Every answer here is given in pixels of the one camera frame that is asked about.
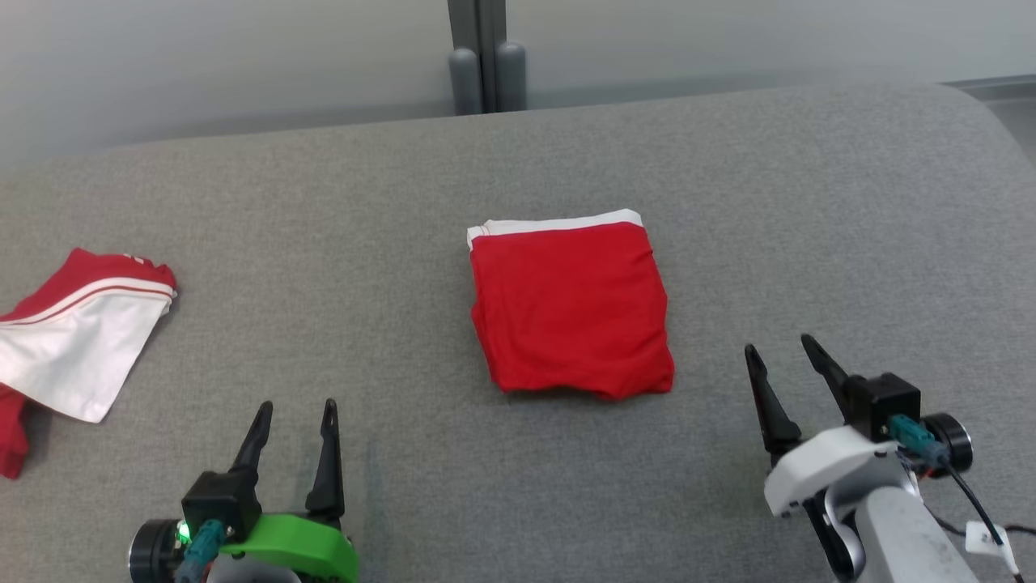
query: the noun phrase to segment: white cable tag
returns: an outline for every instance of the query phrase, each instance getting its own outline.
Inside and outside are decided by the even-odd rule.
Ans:
[[[1004,542],[1003,549],[998,547],[997,542],[989,535],[989,529],[985,527],[985,523],[968,521],[968,527],[965,530],[967,535],[965,537],[965,550],[977,555],[1003,557],[1007,561],[1007,566],[1011,570],[1011,573],[1017,573],[1018,567],[1014,564],[1014,553],[1011,552],[1011,541],[1007,537],[1007,531],[1000,525],[995,526],[997,527],[997,532],[1000,533],[1000,538]]]

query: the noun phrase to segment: black cable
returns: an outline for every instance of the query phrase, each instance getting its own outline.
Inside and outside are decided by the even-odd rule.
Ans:
[[[963,491],[965,496],[967,496],[968,499],[971,500],[972,506],[975,506],[975,511],[978,513],[978,516],[982,518],[982,522],[985,523],[985,527],[989,529],[989,535],[992,536],[994,543],[997,544],[997,547],[1003,550],[1004,540],[1000,537],[1000,531],[997,530],[996,525],[992,524],[992,519],[989,518],[989,515],[985,512],[985,508],[982,507],[982,503],[978,501],[978,497],[975,496],[974,492],[972,492],[971,487],[968,486],[968,483],[965,482],[965,478],[960,477],[960,473],[957,472],[957,470],[953,466],[951,466],[949,462],[943,463],[943,469],[946,470],[946,473],[950,474],[950,477],[953,478],[953,482],[957,483],[957,486],[959,486],[960,490]],[[1021,578],[1020,573],[1012,573],[1011,575],[1014,576],[1015,583],[1026,583],[1025,579]]]
[[[936,513],[932,513],[931,508],[928,508],[927,504],[925,504],[924,507],[928,509],[928,514],[931,515],[931,518],[936,519],[936,523],[938,523],[939,526],[941,526],[943,528],[943,530],[945,530],[946,532],[949,532],[950,534],[956,534],[957,536],[961,536],[961,537],[968,535],[965,531],[960,530],[959,528],[957,528],[955,526],[953,526],[949,522],[944,521],[943,519],[937,517]]]
[[[943,530],[945,530],[946,532],[949,532],[950,534],[956,534],[957,536],[967,536],[967,533],[965,531],[953,526],[953,524],[950,523],[949,521],[945,521],[936,516],[936,513],[932,513],[931,508],[928,508],[928,513],[931,515],[931,518],[936,519],[936,522],[939,524],[939,526],[943,527]],[[1005,524],[1004,530],[1006,530],[1007,532],[1020,532],[1021,534],[1036,536],[1036,528],[1033,528],[1031,526],[1021,526],[1020,524]]]
[[[1030,536],[1036,536],[1036,528],[1031,526],[1021,526],[1020,524],[1008,524],[1004,526],[1004,530],[1007,532],[1023,532]]]

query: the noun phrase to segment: teal cable connector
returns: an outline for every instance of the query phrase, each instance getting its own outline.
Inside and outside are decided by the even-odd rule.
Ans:
[[[936,436],[905,415],[889,419],[889,436],[910,451],[918,455],[930,468],[942,468],[950,463],[950,450],[936,441]]]
[[[223,523],[209,519],[194,535],[191,546],[183,553],[183,562],[173,576],[175,583],[201,583],[205,576],[205,565],[220,554],[220,547],[227,542]]]

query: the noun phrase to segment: red stripe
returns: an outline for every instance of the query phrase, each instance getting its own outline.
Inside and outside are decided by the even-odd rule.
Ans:
[[[74,249],[61,268],[44,282],[35,294],[19,302],[12,313],[0,316],[0,323],[35,318],[87,285],[116,276],[153,281],[176,289],[176,278],[166,265],[155,266],[147,259],[138,261],[125,255],[94,255],[84,249]]]
[[[173,296],[171,294],[165,293],[165,291],[157,291],[157,290],[154,290],[154,289],[143,289],[141,287],[130,287],[127,285],[109,285],[108,287],[102,287],[99,289],[94,289],[93,291],[90,291],[90,293],[87,294],[86,296],[83,296],[82,298],[76,300],[75,302],[68,304],[67,307],[61,309],[60,311],[58,311],[58,312],[56,312],[56,313],[48,316],[47,318],[41,318],[39,320],[35,320],[35,321],[32,321],[32,322],[19,322],[17,324],[10,324],[10,323],[0,322],[0,325],[7,324],[8,326],[29,326],[30,324],[39,324],[40,322],[46,322],[48,320],[51,320],[53,318],[57,318],[58,316],[61,316],[62,314],[68,312],[69,310],[71,310],[71,309],[78,307],[79,304],[83,303],[83,301],[85,301],[85,300],[87,300],[89,298],[92,298],[93,296],[96,296],[97,294],[100,294],[102,291],[108,291],[109,289],[123,289],[125,291],[141,291],[141,293],[144,293],[144,294],[154,294],[156,296],[165,296],[165,297],[169,298],[170,300],[173,299]]]

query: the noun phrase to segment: gray couch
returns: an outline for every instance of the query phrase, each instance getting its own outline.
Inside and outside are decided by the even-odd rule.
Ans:
[[[126,581],[137,527],[224,469],[267,399],[259,497],[300,509],[334,397],[365,583],[829,582],[806,518],[762,498],[742,354],[758,347],[807,434],[834,427],[807,331],[960,419],[995,520],[1036,524],[1034,193],[996,118],[926,85],[182,140],[7,174],[0,307],[76,245],[167,262],[181,287],[103,424],[30,420],[23,476],[0,483],[3,579]],[[500,395],[464,228],[624,206],[669,294],[673,391]],[[951,484],[923,492],[974,517]],[[1036,577],[1036,538],[1014,546]]]

